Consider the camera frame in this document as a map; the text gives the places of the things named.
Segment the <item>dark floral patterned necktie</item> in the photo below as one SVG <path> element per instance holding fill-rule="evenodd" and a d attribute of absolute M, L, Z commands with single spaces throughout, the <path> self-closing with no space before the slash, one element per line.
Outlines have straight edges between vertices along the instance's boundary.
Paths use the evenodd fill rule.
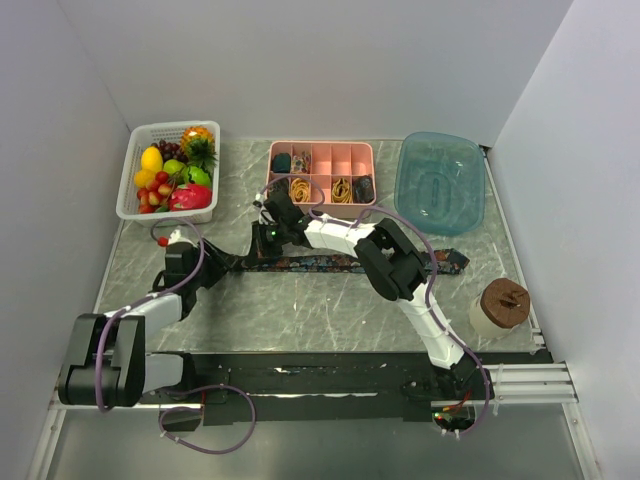
<path fill-rule="evenodd" d="M 435 250 L 434 253 L 438 275 L 459 275 L 470 263 L 468 257 L 453 248 Z M 238 269 L 242 272 L 365 273 L 355 257 L 345 254 L 262 258 L 256 263 L 243 260 Z"/>

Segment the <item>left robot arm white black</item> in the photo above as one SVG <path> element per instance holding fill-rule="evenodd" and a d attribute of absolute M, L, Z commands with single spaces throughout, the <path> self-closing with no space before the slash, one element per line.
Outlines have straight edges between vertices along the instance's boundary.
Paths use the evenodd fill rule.
<path fill-rule="evenodd" d="M 208 240 L 178 240 L 165 249 L 165 267 L 143 299 L 103 314 L 88 313 L 74 322 L 57 384 L 64 405 L 132 407 L 152 391 L 164 390 L 185 402 L 198 389 L 188 353 L 150 353 L 146 340 L 184 320 L 197 291 L 209 289 L 239 268 L 241 257 Z"/>

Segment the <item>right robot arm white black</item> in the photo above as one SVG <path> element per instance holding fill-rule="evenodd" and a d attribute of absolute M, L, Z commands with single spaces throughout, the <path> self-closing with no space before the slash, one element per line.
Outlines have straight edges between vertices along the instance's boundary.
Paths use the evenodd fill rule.
<path fill-rule="evenodd" d="M 491 399 L 489 373 L 450 326 L 432 293 L 437 262 L 432 248 L 421 254 L 391 218 L 377 223 L 336 219 L 313 209 L 303 212 L 283 192 L 258 194 L 254 223 L 257 249 L 276 255 L 285 244 L 327 249 L 356 258 L 373 289 L 396 303 L 424 344 L 439 372 L 437 386 L 446 397 Z"/>

